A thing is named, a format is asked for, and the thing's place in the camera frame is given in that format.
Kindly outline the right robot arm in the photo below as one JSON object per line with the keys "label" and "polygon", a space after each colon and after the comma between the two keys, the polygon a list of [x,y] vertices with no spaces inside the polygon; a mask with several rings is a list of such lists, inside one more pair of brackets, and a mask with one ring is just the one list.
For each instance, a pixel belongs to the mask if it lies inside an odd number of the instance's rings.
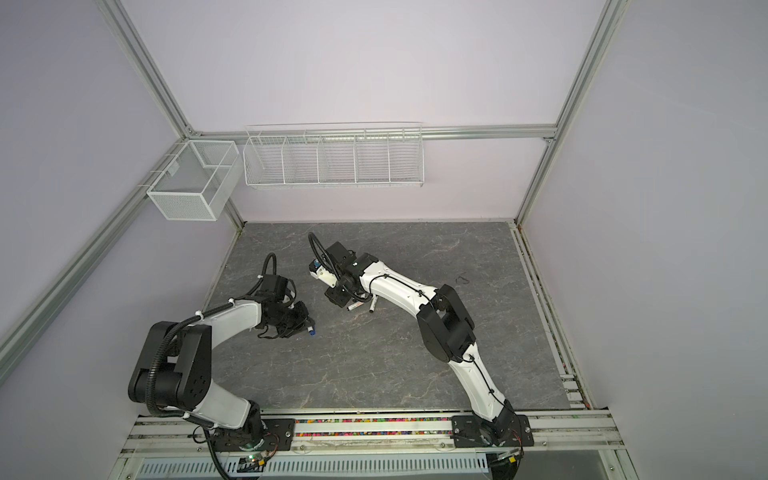
{"label": "right robot arm", "polygon": [[481,359],[475,324],[456,290],[410,279],[379,260],[336,242],[326,248],[313,233],[308,241],[314,259],[310,275],[323,282],[326,297],[339,307],[386,300],[411,315],[422,342],[437,360],[447,364],[470,400],[474,418],[493,445],[521,436],[518,416],[497,388]]}

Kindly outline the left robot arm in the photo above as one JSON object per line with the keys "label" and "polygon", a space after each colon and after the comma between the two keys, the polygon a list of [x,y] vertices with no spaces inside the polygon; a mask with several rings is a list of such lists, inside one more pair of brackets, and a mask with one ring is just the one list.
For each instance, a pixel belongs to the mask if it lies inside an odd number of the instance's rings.
{"label": "left robot arm", "polygon": [[207,431],[260,441],[265,427],[257,403],[212,378],[214,348],[251,330],[267,340],[316,333],[308,308],[297,299],[295,283],[277,272],[273,252],[245,294],[180,322],[152,325],[129,380],[129,399],[145,405],[155,417],[182,418]]}

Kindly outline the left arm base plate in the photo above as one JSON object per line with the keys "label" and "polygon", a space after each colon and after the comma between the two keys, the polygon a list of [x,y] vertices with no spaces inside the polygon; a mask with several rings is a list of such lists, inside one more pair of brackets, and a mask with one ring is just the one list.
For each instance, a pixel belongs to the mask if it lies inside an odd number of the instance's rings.
{"label": "left arm base plate", "polygon": [[215,452],[288,451],[294,438],[296,419],[267,417],[248,421],[237,430],[219,428],[211,435]]}

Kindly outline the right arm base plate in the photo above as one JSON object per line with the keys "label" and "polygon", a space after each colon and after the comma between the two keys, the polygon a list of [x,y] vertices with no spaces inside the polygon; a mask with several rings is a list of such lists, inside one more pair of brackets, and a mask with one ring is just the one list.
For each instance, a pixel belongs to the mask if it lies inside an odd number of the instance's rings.
{"label": "right arm base plate", "polygon": [[535,444],[529,419],[521,414],[504,413],[496,421],[476,414],[454,415],[449,433],[458,448],[527,448]]}

